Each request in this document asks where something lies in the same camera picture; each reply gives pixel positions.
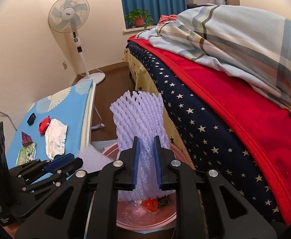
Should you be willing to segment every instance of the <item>white tissue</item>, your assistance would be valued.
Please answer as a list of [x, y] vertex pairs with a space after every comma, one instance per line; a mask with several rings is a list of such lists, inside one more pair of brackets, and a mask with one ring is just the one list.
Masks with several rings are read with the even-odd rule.
[[67, 125], [63, 125], [60, 120], [52, 119], [44, 136], [46, 142], [46, 154], [53, 160], [56, 155], [65, 153], [65, 142], [67, 135]]

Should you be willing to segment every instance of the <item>window sill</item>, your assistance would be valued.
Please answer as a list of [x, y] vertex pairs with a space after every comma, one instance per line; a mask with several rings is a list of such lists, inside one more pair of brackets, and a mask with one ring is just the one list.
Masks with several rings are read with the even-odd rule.
[[145, 29], [151, 29], [151, 28], [155, 28], [157, 25], [152, 25], [152, 26], [148, 26], [146, 28], [144, 27], [139, 27], [139, 28], [128, 28], [128, 29], [124, 29], [123, 33], [128, 33], [128, 32], [134, 32], [134, 31], [142, 31]]

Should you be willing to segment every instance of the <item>navy star-patterned sheet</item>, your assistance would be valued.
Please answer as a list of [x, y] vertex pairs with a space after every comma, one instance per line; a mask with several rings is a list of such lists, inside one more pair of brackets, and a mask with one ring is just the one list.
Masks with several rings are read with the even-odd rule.
[[127, 48], [143, 64], [161, 93], [196, 169], [217, 169], [268, 222], [283, 223], [262, 172], [231, 128], [160, 59], [133, 41], [128, 42]]

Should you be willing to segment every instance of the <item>power outlet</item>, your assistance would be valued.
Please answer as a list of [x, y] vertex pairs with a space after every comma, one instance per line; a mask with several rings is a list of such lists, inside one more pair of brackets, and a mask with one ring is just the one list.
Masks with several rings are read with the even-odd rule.
[[62, 64], [63, 64], [63, 68], [66, 70], [68, 68], [67, 63], [64, 61]]

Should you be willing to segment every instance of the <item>fan base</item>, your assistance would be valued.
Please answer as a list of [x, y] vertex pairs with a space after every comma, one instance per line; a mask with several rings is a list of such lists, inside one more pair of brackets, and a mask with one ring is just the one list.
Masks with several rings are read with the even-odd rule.
[[87, 76], [83, 77], [77, 83], [83, 83], [83, 82], [86, 82], [89, 80], [93, 80], [96, 84], [98, 84], [98, 83], [101, 83], [105, 77], [106, 77], [106, 74], [104, 74], [102, 72], [96, 72], [96, 73], [90, 74], [89, 77], [87, 77]]

